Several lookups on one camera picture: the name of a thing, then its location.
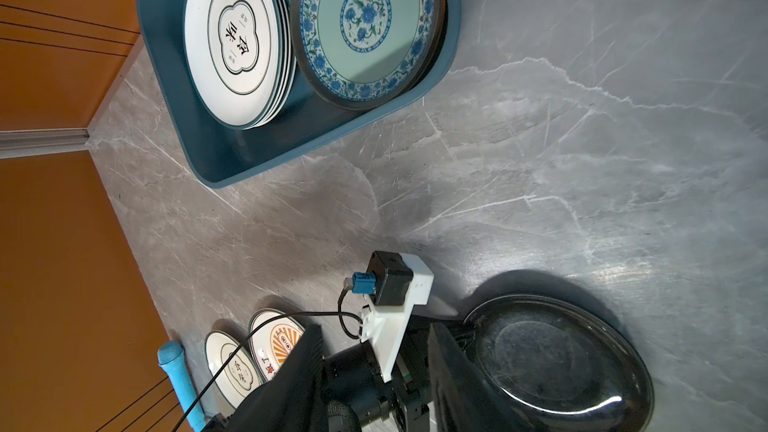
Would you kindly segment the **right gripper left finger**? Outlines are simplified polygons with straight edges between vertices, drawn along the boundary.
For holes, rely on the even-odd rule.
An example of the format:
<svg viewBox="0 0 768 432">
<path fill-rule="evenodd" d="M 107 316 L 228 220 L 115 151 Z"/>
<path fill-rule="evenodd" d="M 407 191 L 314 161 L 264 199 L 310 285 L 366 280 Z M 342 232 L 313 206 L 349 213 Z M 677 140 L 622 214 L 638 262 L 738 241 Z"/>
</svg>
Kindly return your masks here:
<svg viewBox="0 0 768 432">
<path fill-rule="evenodd" d="M 323 334 L 306 329 L 273 380 L 250 394 L 235 410 L 227 431 L 325 431 L 322 398 Z"/>
</svg>

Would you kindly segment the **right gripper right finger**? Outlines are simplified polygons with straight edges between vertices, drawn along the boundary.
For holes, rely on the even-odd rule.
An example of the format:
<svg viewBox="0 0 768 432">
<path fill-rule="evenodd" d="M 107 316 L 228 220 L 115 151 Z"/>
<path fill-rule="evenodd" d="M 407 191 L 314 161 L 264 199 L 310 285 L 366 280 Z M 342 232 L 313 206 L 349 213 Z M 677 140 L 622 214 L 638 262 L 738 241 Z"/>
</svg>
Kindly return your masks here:
<svg viewBox="0 0 768 432">
<path fill-rule="evenodd" d="M 442 323 L 430 326 L 430 382 L 439 431 L 527 431 L 491 392 L 489 384 Z"/>
</svg>

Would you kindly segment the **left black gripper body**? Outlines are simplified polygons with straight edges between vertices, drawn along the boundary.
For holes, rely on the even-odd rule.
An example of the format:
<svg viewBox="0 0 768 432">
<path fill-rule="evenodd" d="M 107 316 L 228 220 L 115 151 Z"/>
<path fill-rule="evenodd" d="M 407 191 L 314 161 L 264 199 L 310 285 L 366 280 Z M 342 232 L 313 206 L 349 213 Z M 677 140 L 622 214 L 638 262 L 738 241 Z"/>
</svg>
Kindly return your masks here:
<svg viewBox="0 0 768 432">
<path fill-rule="evenodd" d="M 392 419 L 399 431 L 427 431 L 430 414 L 442 431 L 459 431 L 458 410 L 447 393 L 436 391 L 431 375 L 428 337 L 434 325 L 443 325 L 464 352 L 468 323 L 463 320 L 410 319 L 395 356 L 389 380 L 382 377 L 373 347 L 352 346 L 325 360 L 323 398 L 331 431 L 360 431 L 376 421 Z"/>
</svg>

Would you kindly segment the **large white flower plate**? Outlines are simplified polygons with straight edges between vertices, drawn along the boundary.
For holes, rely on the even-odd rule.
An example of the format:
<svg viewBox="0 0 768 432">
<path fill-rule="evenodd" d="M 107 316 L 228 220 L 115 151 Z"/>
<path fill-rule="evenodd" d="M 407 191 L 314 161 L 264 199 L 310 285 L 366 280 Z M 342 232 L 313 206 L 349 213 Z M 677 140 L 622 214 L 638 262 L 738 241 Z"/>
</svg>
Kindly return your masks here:
<svg viewBox="0 0 768 432">
<path fill-rule="evenodd" d="M 239 343 L 229 334 L 212 331 L 206 336 L 205 356 L 209 371 L 215 375 L 228 361 L 216 378 L 216 385 L 224 399 L 237 409 L 248 395 L 264 384 L 255 363 L 245 347 L 235 349 Z"/>
</svg>

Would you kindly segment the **sunburst plate front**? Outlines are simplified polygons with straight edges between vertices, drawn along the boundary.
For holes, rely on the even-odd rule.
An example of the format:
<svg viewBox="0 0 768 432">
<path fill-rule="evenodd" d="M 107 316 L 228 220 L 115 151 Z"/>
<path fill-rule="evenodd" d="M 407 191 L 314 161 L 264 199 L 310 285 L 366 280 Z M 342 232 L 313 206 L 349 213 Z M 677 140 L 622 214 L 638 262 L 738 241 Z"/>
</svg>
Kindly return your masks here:
<svg viewBox="0 0 768 432">
<path fill-rule="evenodd" d="M 293 318 L 278 319 L 282 314 L 265 308 L 250 320 L 249 331 L 257 329 L 249 339 L 250 352 L 264 382 L 274 378 L 304 333 L 304 327 Z"/>
</svg>

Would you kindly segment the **black plate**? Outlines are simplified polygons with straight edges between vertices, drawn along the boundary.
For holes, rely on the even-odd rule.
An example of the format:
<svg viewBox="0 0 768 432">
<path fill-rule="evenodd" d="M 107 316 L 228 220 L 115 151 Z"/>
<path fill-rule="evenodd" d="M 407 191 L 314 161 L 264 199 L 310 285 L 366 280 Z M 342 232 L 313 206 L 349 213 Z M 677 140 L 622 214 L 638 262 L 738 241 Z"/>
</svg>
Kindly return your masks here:
<svg viewBox="0 0 768 432">
<path fill-rule="evenodd" d="M 643 431 L 654 409 L 650 374 L 614 328 L 539 295 L 491 299 L 464 320 L 470 361 L 506 431 Z"/>
</svg>

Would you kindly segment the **white flower plate back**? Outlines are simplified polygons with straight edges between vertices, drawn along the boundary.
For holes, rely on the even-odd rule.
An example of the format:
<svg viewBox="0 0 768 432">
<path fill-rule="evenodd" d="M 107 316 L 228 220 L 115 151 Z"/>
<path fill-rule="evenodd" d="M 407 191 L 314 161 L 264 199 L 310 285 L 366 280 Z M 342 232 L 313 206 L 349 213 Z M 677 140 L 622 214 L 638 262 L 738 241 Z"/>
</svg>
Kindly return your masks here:
<svg viewBox="0 0 768 432">
<path fill-rule="evenodd" d="M 296 75 L 290 0 L 185 0 L 185 58 L 198 96 L 223 125 L 263 126 Z"/>
</svg>

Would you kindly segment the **teal patterned plate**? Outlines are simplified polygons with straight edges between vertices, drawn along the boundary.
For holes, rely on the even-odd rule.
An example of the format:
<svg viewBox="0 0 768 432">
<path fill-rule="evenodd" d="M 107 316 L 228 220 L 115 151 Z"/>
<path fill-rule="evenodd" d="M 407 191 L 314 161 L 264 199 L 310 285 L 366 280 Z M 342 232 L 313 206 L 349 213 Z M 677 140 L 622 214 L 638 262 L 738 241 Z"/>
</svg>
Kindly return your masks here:
<svg viewBox="0 0 768 432">
<path fill-rule="evenodd" d="M 335 106 L 366 111 L 410 88 L 441 35 L 445 0 L 291 0 L 299 67 Z"/>
</svg>

